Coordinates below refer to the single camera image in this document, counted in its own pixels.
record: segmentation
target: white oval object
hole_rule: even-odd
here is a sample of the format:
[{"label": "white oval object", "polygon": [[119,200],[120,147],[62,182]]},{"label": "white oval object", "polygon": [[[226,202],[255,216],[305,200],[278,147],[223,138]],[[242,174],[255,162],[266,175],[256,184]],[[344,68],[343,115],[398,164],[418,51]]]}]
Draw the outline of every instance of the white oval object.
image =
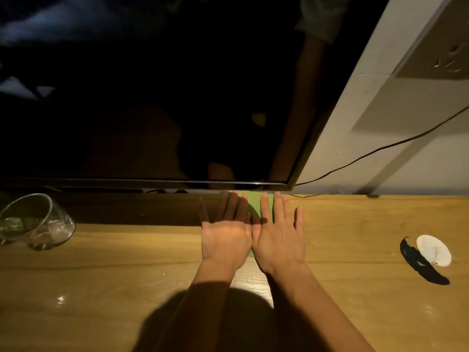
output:
[{"label": "white oval object", "polygon": [[417,238],[417,247],[426,260],[438,266],[449,266],[451,252],[439,239],[429,235],[421,235]]}]

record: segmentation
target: clear glass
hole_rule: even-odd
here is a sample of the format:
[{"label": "clear glass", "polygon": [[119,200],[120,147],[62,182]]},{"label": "clear glass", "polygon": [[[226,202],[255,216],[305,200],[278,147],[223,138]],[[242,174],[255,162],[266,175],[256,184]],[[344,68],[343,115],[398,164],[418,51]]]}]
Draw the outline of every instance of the clear glass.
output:
[{"label": "clear glass", "polygon": [[55,246],[75,231],[75,222],[45,194],[23,196],[0,212],[0,239]]}]

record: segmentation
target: glass rim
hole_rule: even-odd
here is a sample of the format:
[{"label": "glass rim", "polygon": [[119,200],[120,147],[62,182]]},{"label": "glass rim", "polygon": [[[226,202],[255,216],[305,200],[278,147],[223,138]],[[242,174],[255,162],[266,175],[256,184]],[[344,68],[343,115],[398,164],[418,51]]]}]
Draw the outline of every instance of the glass rim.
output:
[{"label": "glass rim", "polygon": [[25,195],[25,196],[22,196],[14,201],[12,201],[11,203],[9,203],[7,206],[5,206],[1,211],[0,211],[0,218],[2,217],[3,213],[5,211],[7,211],[9,209],[10,206],[12,206],[14,203],[18,202],[18,201],[21,201],[25,198],[28,198],[30,196],[43,196],[45,197],[48,202],[49,202],[49,210],[47,211],[47,214],[44,216],[44,218],[37,224],[36,227],[34,227],[33,229],[27,231],[27,232],[24,232],[21,236],[24,236],[24,235],[28,235],[30,234],[31,232],[37,230],[42,224],[44,224],[45,220],[47,220],[47,218],[49,217],[49,215],[51,214],[52,212],[52,206],[53,206],[53,202],[52,202],[52,198],[49,196],[49,195],[46,195],[46,194],[43,194],[43,193],[33,193],[33,194],[28,194],[28,195]]}]

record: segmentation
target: green paper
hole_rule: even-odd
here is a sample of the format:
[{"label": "green paper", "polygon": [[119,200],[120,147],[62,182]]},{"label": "green paper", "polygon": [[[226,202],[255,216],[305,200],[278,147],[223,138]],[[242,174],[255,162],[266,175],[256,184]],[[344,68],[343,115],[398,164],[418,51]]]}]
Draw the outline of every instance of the green paper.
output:
[{"label": "green paper", "polygon": [[[248,194],[249,212],[251,215],[256,213],[259,217],[261,216],[261,196],[263,193],[256,191],[239,191],[238,196],[241,197],[244,193]],[[273,213],[273,194],[269,194],[269,207]],[[252,250],[249,251],[249,256],[254,257]]]}]

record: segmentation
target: person's right hand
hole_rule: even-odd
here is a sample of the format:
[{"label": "person's right hand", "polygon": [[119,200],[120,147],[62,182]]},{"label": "person's right hand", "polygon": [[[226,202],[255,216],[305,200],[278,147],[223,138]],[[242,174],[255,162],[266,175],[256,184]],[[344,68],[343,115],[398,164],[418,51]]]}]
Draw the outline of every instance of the person's right hand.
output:
[{"label": "person's right hand", "polygon": [[282,270],[305,263],[303,237],[303,210],[296,210],[296,227],[290,201],[276,192],[273,197],[275,222],[269,208],[267,194],[261,197],[262,224],[257,215],[253,217],[252,250],[261,270],[274,279]]}]

